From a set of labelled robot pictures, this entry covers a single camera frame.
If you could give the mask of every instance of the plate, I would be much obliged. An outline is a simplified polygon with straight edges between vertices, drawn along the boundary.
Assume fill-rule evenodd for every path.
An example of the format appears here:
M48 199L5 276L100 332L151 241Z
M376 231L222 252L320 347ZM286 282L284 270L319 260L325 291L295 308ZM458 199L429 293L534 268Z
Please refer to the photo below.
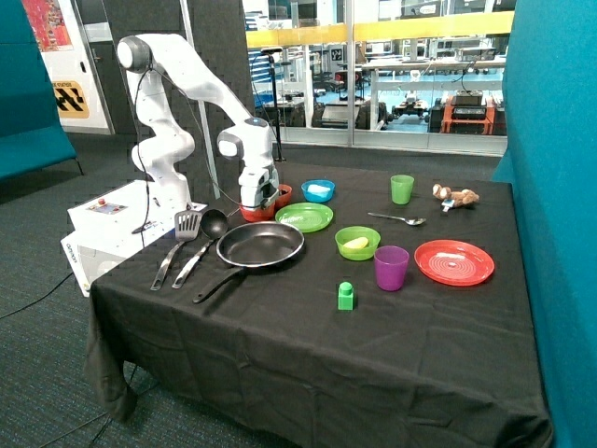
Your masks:
M429 278L454 287L471 287L493 273L493 259L482 249L453 240L420 245L414 253L419 269Z
M276 221L290 224L303 233L326 228L333 217L332 209L320 203L291 203L276 213Z

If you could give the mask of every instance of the teal couch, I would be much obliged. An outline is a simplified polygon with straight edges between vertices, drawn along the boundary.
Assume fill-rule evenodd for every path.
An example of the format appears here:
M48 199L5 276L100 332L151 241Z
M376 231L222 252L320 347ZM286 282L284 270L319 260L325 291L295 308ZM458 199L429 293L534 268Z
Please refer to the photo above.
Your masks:
M2 0L0 64L0 179L76 160L21 0Z
M520 0L507 152L556 447L597 446L597 4Z

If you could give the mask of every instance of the white box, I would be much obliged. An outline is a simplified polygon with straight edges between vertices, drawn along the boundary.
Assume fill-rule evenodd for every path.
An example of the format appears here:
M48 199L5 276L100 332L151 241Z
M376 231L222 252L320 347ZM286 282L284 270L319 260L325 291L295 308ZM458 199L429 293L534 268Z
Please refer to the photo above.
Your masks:
M149 183L150 223L143 232L132 233L144 223L147 213L146 182L135 180L91 201L68 210L75 231L61 240L62 249L73 269L83 296L90 295L90 285L122 261L174 229L172 210L161 210L154 202L153 184ZM201 211L205 204L194 203Z

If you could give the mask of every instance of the black tablecloth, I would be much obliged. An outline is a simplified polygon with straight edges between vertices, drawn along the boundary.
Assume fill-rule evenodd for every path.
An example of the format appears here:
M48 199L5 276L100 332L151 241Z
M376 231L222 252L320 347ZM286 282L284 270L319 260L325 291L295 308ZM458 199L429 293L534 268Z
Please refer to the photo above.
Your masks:
M233 280L195 305L201 287L227 267L213 247L182 289L170 287L203 237L185 247L164 287L151 291L174 243L169 234L92 285L85 372L105 408L119 420L134 409L126 360L176 394L305 447L548 446L552 426L510 186L416 176L410 203L400 206L390 200L389 174L290 162L279 170L293 203L303 201L307 179L337 185L328 203L332 223L305 234L291 266ZM436 182L473 189L480 203L442 214L431 193ZM427 222L413 228L367 211ZM244 221L237 214L233 223ZM377 287L372 259L340 256L334 234L353 225L410 252L400 291ZM485 249L493 276L475 287L427 278L412 256L435 239ZM354 311L338 311L342 281L354 285Z

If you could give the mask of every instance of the yellow food item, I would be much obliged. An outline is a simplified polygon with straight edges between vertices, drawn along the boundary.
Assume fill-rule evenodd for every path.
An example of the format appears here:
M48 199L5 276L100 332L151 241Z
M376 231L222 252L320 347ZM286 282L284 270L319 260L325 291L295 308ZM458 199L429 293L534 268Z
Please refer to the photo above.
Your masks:
M360 238L356 238L348 243L345 243L344 247L347 249L362 249L363 247L367 247L368 244L369 240L364 236L361 236Z

